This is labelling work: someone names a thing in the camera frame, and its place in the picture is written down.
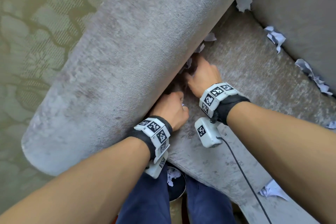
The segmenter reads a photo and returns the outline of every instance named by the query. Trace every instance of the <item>hand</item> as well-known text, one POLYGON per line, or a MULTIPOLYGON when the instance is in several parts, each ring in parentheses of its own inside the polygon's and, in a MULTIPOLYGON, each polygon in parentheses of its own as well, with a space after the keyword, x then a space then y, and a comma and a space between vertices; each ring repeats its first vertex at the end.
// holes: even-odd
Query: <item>hand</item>
POLYGON ((162 95, 156 102, 150 115, 160 116, 169 122, 173 131, 182 127, 189 118, 189 109, 182 106, 183 93, 181 91, 162 95))
POLYGON ((198 56, 196 62, 197 69, 194 76, 192 77, 190 74, 185 73, 185 77, 193 94, 201 98, 207 88, 223 81, 217 67, 210 65, 204 57, 198 56))

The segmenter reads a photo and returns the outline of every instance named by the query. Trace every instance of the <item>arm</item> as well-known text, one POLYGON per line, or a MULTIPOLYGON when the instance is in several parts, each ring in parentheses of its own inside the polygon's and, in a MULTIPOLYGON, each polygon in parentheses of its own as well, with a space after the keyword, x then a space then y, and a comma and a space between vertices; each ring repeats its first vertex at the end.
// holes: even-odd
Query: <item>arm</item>
MULTIPOLYGON (((222 82, 202 57, 194 77, 186 77, 197 97, 222 82)), ((289 196, 320 222, 336 223, 336 134, 249 102, 235 105, 226 121, 289 196)))
MULTIPOLYGON (((164 95, 151 115, 179 129, 188 119, 182 92, 164 95)), ((150 158, 145 142, 135 137, 83 160, 0 216, 0 223, 110 223, 118 214, 150 158)))

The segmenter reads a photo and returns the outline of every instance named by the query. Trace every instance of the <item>floor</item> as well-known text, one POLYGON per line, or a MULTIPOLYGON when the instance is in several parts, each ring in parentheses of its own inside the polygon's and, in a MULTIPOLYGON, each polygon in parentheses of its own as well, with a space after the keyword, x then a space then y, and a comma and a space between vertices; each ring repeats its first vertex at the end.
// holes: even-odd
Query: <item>floor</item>
POLYGON ((53 78, 103 0, 0 0, 0 214, 52 177, 21 138, 53 78))

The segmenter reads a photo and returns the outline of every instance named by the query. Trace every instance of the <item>pants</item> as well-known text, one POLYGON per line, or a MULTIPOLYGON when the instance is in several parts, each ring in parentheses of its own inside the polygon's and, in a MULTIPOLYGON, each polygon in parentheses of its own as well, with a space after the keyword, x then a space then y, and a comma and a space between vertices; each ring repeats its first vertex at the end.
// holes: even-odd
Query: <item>pants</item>
MULTIPOLYGON (((186 175, 192 224, 234 224, 227 196, 186 175)), ((121 208, 116 224, 170 224, 167 164, 157 179, 143 173, 121 208)))

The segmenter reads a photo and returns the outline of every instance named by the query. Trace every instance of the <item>wire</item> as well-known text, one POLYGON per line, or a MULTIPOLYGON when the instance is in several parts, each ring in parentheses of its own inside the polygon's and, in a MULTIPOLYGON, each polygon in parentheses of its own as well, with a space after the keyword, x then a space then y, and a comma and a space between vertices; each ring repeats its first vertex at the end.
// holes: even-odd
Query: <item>wire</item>
POLYGON ((238 165, 238 167, 239 167, 241 173, 243 174, 243 176, 244 176, 244 178, 245 178, 247 184, 250 186, 250 189, 251 189, 251 191, 253 192, 255 198, 257 199, 257 201, 258 201, 258 203, 259 203, 261 209, 263 210, 263 212, 264 212, 264 214, 265 214, 265 216, 266 216, 266 218, 267 218, 269 224, 272 224, 272 222, 271 222, 270 218, 268 217, 268 215, 267 215, 267 213, 266 213, 266 211, 265 211, 263 205, 261 204, 261 202, 260 202, 260 200, 259 200, 257 194, 254 192, 254 189, 252 188, 252 186, 251 186, 249 180, 247 179, 246 175, 244 174, 242 168, 240 167, 240 165, 239 165, 239 163, 238 163, 238 160, 236 159, 236 156, 233 154, 233 151, 231 150, 231 147, 229 146, 229 144, 227 143, 227 141, 224 140, 224 138, 222 138, 222 137, 216 137, 216 138, 217 138, 217 139, 221 139, 221 140, 223 140, 223 141, 225 142, 225 144, 229 147, 229 150, 231 151, 234 160, 236 161, 236 163, 237 163, 237 165, 238 165))

